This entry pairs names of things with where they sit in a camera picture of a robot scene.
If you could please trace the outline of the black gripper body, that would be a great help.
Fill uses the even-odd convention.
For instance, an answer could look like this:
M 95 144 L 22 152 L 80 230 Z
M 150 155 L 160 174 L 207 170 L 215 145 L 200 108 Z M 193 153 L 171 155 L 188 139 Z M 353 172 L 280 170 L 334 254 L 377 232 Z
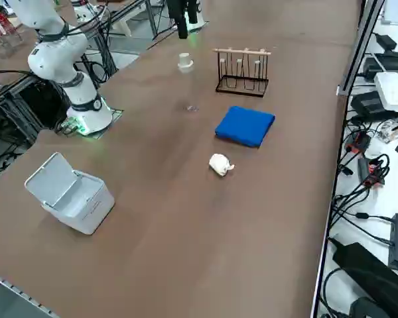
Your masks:
M 184 16 L 187 0 L 167 0 L 168 15 L 171 19 L 180 19 Z

